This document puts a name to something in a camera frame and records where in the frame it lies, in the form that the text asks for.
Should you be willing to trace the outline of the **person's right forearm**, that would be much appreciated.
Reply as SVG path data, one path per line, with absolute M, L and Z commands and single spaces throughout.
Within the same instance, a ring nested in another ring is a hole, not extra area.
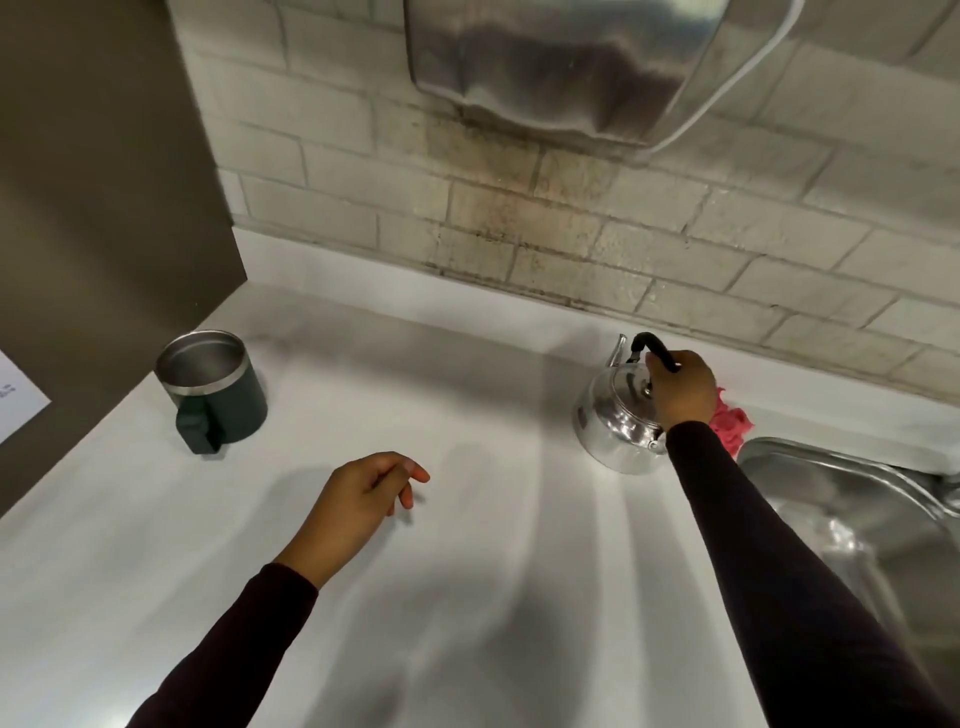
M 960 728 L 707 424 L 674 425 L 666 446 L 769 728 Z

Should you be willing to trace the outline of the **brown cabinet panel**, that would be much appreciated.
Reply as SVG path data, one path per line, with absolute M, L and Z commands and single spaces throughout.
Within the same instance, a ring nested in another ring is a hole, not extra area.
M 0 0 L 0 517 L 246 282 L 164 0 Z

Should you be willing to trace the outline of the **white paper sheet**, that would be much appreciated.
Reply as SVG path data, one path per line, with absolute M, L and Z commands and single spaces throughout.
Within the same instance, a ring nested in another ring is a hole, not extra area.
M 49 397 L 0 350 L 0 444 L 51 403 Z

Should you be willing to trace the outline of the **stainless steel sink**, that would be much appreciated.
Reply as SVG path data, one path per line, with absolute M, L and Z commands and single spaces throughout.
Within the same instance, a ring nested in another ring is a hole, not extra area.
M 960 473 L 773 438 L 746 443 L 738 462 L 960 715 Z

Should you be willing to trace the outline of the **dark green insulated mug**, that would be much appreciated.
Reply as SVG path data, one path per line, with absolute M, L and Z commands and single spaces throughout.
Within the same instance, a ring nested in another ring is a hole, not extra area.
M 164 346 L 153 373 L 175 405 L 175 430 L 194 455 L 219 455 L 267 421 L 267 396 L 246 345 L 233 333 L 182 334 Z

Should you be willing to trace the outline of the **stainless steel wall dispenser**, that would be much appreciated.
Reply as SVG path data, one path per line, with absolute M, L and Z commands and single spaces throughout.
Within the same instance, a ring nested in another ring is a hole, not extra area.
M 419 91 L 531 131 L 652 148 L 707 108 L 693 79 L 731 0 L 402 0 Z

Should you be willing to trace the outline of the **person's left forearm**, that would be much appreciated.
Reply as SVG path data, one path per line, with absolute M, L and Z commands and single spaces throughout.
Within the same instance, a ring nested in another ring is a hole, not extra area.
M 126 728 L 248 728 L 318 593 L 292 568 L 264 565 Z

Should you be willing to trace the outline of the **person's left hand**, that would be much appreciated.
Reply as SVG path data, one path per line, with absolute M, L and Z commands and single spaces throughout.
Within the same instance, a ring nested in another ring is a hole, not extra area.
M 414 486 L 430 473 L 395 451 L 337 467 L 292 540 L 273 560 L 320 589 L 357 555 L 398 507 L 414 506 Z

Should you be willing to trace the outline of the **person's right hand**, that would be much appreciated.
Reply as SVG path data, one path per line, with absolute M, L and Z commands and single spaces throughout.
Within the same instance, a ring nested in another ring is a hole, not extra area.
M 663 430 L 686 422 L 708 424 L 718 402 L 714 372 L 692 350 L 675 350 L 672 356 L 679 366 L 676 372 L 667 370 L 653 352 L 645 356 L 654 407 Z

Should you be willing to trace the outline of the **silver metal kettle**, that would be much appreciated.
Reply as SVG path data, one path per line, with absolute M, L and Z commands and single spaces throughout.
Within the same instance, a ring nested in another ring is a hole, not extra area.
M 651 354 L 664 369 L 681 366 L 652 332 L 620 334 L 606 364 L 585 386 L 572 412 L 583 449 L 606 468 L 629 477 L 654 472 L 666 455 L 666 430 L 654 402 L 645 363 Z

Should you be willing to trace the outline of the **pink cloth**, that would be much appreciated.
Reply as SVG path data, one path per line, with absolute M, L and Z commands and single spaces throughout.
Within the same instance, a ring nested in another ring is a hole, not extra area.
M 711 430 L 720 440 L 727 454 L 737 459 L 747 435 L 755 425 L 746 411 L 739 406 L 731 406 L 725 399 L 725 388 L 717 388 L 716 407 L 709 421 Z

